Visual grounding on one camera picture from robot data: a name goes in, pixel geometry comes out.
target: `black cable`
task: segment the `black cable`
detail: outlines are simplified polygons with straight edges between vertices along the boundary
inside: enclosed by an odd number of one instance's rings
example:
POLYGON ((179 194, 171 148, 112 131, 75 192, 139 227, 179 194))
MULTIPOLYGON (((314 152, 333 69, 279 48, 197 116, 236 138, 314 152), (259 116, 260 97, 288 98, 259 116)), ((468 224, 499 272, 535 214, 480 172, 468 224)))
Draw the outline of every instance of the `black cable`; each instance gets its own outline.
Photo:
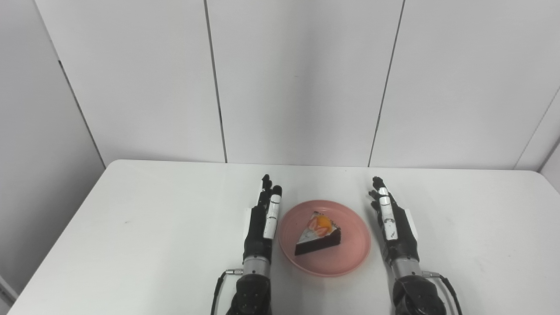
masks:
POLYGON ((453 286, 451 285, 451 282, 449 282, 449 279, 447 279, 446 277, 444 277, 442 275, 440 275, 440 279, 441 279, 441 282, 443 282, 445 284, 446 288, 449 290, 449 293, 451 293, 451 296, 453 297, 453 300, 455 301, 455 306, 457 308, 458 315, 463 315, 463 311, 461 311, 461 306, 459 305, 459 299, 457 298, 457 293, 453 289, 453 286))
POLYGON ((218 295, 220 294, 220 289, 222 289, 223 278, 226 277, 226 272, 224 271, 222 275, 218 278, 216 282, 216 288, 214 289, 214 299, 212 300, 212 309, 210 310, 210 315, 214 315, 216 310, 216 302, 218 301, 218 295))

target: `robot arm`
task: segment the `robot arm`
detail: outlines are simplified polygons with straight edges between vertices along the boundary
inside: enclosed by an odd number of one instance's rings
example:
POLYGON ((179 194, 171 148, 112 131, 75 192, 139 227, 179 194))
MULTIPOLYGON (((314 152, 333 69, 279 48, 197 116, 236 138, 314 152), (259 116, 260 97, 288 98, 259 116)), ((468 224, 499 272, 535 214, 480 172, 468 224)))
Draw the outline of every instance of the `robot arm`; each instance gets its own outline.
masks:
POLYGON ((274 186, 268 175, 263 178, 259 201, 251 209, 249 232, 245 238, 243 276, 227 315, 271 315, 270 262, 272 240, 276 234, 282 187, 274 186))
POLYGON ((393 304, 396 315, 445 315, 445 306, 435 284, 420 269, 417 241, 407 215, 387 190, 383 180, 374 177, 370 196, 383 233, 383 256, 395 276, 393 304))

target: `chocolate cake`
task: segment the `chocolate cake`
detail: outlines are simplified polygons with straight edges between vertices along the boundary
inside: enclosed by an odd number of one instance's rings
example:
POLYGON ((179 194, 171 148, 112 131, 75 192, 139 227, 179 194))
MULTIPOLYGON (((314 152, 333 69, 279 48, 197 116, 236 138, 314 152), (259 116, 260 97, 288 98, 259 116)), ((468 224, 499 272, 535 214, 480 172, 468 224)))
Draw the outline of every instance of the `chocolate cake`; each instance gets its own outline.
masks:
POLYGON ((341 236, 338 225, 326 215, 315 211, 296 244, 295 255, 307 254, 339 245, 341 236))

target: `white table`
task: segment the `white table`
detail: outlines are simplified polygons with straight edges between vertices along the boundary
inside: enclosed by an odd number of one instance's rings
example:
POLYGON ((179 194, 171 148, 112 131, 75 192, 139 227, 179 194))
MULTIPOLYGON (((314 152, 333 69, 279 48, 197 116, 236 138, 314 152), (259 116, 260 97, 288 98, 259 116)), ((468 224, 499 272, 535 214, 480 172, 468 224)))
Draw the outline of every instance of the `white table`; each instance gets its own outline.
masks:
MULTIPOLYGON (((421 266, 451 280, 465 314, 560 309, 560 195, 540 174, 121 160, 107 168, 10 315, 208 314, 216 278, 241 266, 244 209, 265 173, 283 187, 281 215, 329 199, 370 229, 367 191, 379 175, 413 213, 421 266)), ((389 314, 388 273, 375 239, 372 245, 360 268, 322 279, 291 265, 275 242, 274 315, 389 314)), ((220 315, 235 280, 226 279, 220 315)))

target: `white wall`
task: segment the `white wall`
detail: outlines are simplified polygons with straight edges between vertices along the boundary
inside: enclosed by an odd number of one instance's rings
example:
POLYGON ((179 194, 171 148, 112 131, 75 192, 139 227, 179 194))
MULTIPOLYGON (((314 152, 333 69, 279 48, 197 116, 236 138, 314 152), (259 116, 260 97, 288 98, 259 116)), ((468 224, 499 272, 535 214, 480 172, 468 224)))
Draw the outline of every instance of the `white wall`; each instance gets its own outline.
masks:
POLYGON ((557 0, 407 1, 371 165, 514 168, 560 86, 559 15, 557 0))
POLYGON ((105 164, 224 162, 202 0, 37 0, 105 164))
POLYGON ((543 166, 545 159, 554 149, 556 139, 560 138, 560 95, 550 102, 539 126, 523 151, 515 169, 537 171, 543 166))
POLYGON ((366 166, 401 3, 208 7, 228 161, 366 166))
POLYGON ((540 172, 560 192, 560 146, 556 147, 540 172))
POLYGON ((0 1, 0 275, 21 292, 103 167, 32 0, 0 1))
MULTIPOLYGON (((407 1, 385 91, 402 3, 208 0, 228 161, 537 170, 560 2, 407 1)), ((106 163, 224 161, 203 1, 38 6, 106 163)))

